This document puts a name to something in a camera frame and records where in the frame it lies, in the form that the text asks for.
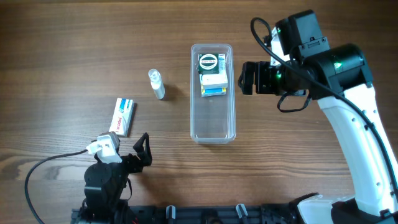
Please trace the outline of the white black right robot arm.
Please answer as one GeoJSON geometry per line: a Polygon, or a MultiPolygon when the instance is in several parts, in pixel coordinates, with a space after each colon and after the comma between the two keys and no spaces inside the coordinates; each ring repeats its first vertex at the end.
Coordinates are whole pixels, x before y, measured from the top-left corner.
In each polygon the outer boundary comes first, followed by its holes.
{"type": "Polygon", "coordinates": [[[354,186],[354,195],[310,193],[261,206],[263,223],[396,223],[397,160],[376,104],[373,76],[354,44],[331,48],[312,10],[267,28],[257,43],[268,62],[246,62],[238,80],[245,95],[302,96],[329,120],[354,186]]]}

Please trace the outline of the blue VapoDrops box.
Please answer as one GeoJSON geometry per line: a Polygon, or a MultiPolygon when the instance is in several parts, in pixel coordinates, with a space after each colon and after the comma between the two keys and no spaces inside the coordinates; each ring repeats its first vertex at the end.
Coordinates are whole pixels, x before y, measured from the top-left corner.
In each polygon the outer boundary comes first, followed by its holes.
{"type": "Polygon", "coordinates": [[[218,95],[225,95],[226,88],[211,88],[211,89],[201,89],[201,96],[208,97],[208,96],[218,96],[218,95]]]}

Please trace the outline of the white Panadol box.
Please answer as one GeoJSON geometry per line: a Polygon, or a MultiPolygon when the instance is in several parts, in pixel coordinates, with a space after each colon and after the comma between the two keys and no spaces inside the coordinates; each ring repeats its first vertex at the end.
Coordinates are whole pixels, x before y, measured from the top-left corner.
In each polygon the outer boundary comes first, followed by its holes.
{"type": "Polygon", "coordinates": [[[111,120],[109,132],[115,132],[118,136],[127,137],[132,121],[135,102],[126,98],[118,98],[111,120]]]}

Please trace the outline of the white medicine box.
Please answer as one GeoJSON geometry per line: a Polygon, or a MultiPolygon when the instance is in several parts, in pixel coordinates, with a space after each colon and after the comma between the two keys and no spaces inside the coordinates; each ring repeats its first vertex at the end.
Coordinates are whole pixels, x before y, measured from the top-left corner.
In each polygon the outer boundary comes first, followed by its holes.
{"type": "Polygon", "coordinates": [[[226,74],[226,55],[219,55],[219,73],[201,75],[202,86],[204,89],[226,88],[228,86],[228,76],[226,74]]]}

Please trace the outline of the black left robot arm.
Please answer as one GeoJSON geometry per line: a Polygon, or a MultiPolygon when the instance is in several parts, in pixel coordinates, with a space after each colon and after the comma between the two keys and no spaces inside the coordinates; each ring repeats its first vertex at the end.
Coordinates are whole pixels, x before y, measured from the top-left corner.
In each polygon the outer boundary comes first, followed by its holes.
{"type": "Polygon", "coordinates": [[[84,174],[84,204],[74,223],[139,223],[121,194],[126,187],[132,190],[129,174],[142,172],[152,164],[149,135],[144,133],[133,145],[134,155],[120,156],[119,147],[115,132],[100,134],[86,147],[97,163],[84,174]]]}

